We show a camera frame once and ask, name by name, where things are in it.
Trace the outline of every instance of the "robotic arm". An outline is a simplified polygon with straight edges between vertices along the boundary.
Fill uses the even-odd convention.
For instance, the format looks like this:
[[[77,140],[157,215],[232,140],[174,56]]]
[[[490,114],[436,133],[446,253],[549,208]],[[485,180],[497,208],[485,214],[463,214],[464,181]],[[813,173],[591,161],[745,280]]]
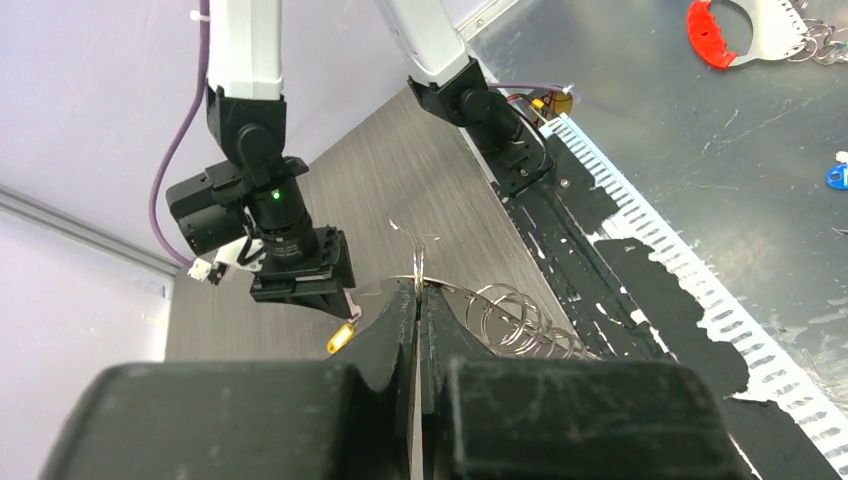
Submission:
[[[375,3],[409,61],[422,108],[468,130],[507,195],[539,178],[544,147],[489,90],[441,2]],[[282,0],[211,0],[207,123],[227,160],[172,186],[166,199],[192,251],[218,251],[212,262],[198,258],[192,277],[217,284],[232,268],[248,270],[257,302],[349,319],[355,306],[344,289],[355,280],[344,232],[313,226],[296,181],[308,167],[282,155],[281,13]]]

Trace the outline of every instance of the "blue tag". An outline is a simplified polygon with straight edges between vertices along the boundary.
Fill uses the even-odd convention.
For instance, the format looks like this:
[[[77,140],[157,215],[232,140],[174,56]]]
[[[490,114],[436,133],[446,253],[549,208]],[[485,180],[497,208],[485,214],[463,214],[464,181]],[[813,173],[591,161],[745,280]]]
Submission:
[[[837,190],[848,190],[848,165],[837,165],[827,172],[825,182]]]

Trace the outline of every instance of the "metal chain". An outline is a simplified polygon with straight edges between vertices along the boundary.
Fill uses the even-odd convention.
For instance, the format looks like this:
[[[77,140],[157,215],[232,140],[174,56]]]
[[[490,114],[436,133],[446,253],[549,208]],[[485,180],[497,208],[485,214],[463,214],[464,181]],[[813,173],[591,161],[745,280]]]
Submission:
[[[803,12],[809,4],[806,0],[792,0],[792,5]],[[804,48],[790,62],[804,62],[813,60],[820,65],[833,65],[834,63],[848,63],[848,42],[836,40],[834,37],[848,28],[839,28],[830,25],[824,20],[805,18],[807,34],[804,35]]]

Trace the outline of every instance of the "white wall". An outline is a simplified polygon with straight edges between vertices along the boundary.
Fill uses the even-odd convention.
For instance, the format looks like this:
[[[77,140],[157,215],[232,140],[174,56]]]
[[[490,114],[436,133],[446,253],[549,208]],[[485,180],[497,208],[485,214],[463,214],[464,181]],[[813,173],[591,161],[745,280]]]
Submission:
[[[459,23],[485,1],[444,3]],[[0,2],[0,184],[161,252],[147,193],[193,94],[196,4]],[[404,62],[370,0],[287,0],[284,14],[286,153],[312,161],[403,88]],[[198,117],[164,185],[222,159]]]
[[[0,478],[35,478],[104,368],[164,359],[171,280],[0,213]]]

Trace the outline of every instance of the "red and white bottle opener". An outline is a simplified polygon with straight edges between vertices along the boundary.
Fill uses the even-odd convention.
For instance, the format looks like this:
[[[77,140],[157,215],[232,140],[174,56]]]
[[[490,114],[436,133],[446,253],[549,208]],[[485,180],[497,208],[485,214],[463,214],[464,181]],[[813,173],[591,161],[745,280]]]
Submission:
[[[697,0],[689,7],[689,41],[708,65],[724,70],[755,59],[783,60],[806,46],[807,26],[789,0],[732,1],[745,10],[754,26],[751,47],[745,55],[727,50],[721,28],[710,13],[712,0]]]

